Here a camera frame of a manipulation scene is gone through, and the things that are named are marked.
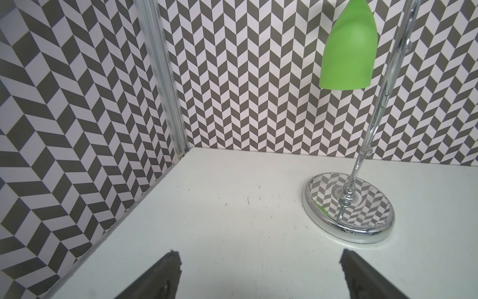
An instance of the chevron wallpaper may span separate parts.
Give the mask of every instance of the chevron wallpaper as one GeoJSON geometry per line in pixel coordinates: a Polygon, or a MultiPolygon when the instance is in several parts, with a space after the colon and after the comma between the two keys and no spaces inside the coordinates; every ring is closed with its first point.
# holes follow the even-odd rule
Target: chevron wallpaper
{"type": "MultiPolygon", "coordinates": [[[[405,0],[369,0],[372,85],[320,89],[345,0],[159,0],[191,146],[355,156],[405,0]]],[[[375,159],[478,166],[477,0],[423,0],[375,159]]]]}
{"type": "Polygon", "coordinates": [[[1,0],[0,298],[42,297],[172,164],[132,0],[1,0]]]}

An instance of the lamp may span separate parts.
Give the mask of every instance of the lamp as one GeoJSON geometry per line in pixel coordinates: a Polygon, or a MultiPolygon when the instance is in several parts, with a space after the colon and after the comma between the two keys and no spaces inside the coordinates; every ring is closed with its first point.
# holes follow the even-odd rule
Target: lamp
{"type": "MultiPolygon", "coordinates": [[[[329,172],[310,179],[302,203],[309,217],[326,232],[354,243],[385,239],[395,222],[388,198],[357,177],[393,91],[405,54],[411,49],[413,25],[421,0],[407,0],[372,119],[351,175],[329,172]]],[[[327,39],[319,87],[350,90],[370,85],[377,52],[377,28],[365,0],[350,0],[327,39]]]]}

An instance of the lamp pole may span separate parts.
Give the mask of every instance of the lamp pole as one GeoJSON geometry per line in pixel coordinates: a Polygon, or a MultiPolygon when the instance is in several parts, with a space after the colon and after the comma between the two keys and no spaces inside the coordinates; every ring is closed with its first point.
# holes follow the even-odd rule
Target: lamp pole
{"type": "Polygon", "coordinates": [[[355,180],[359,174],[360,167],[363,164],[363,160],[365,160],[367,157],[369,149],[371,149],[373,137],[377,132],[380,120],[385,112],[385,107],[387,106],[387,102],[393,91],[395,82],[397,81],[398,73],[402,67],[403,58],[405,57],[405,54],[412,48],[410,36],[412,35],[413,26],[415,24],[420,3],[421,0],[411,0],[407,2],[405,15],[403,16],[402,23],[397,33],[397,40],[393,46],[391,58],[387,65],[387,69],[385,70],[385,76],[383,77],[379,97],[375,105],[375,109],[373,110],[372,120],[367,129],[367,134],[365,135],[362,146],[358,152],[358,157],[355,161],[352,174],[343,187],[343,199],[346,201],[352,201],[353,194],[355,193],[355,180]]]}

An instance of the white floor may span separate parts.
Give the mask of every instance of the white floor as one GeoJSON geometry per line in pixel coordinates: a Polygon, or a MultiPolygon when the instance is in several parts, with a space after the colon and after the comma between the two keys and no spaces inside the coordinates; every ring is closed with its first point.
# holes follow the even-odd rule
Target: white floor
{"type": "Polygon", "coordinates": [[[171,249],[176,298],[348,298],[353,248],[411,299],[476,298],[478,167],[367,160],[360,177],[392,201],[373,245],[341,242],[302,207],[313,175],[354,160],[193,148],[55,294],[112,299],[171,249]]]}

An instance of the green bell-shaped shade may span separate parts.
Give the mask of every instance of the green bell-shaped shade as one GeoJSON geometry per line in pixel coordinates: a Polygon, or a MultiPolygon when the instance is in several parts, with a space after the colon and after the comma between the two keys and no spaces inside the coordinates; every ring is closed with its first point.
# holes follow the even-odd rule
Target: green bell-shaped shade
{"type": "Polygon", "coordinates": [[[370,86],[377,54],[377,26],[365,0],[350,0],[327,39],[319,87],[335,90],[370,86]]]}

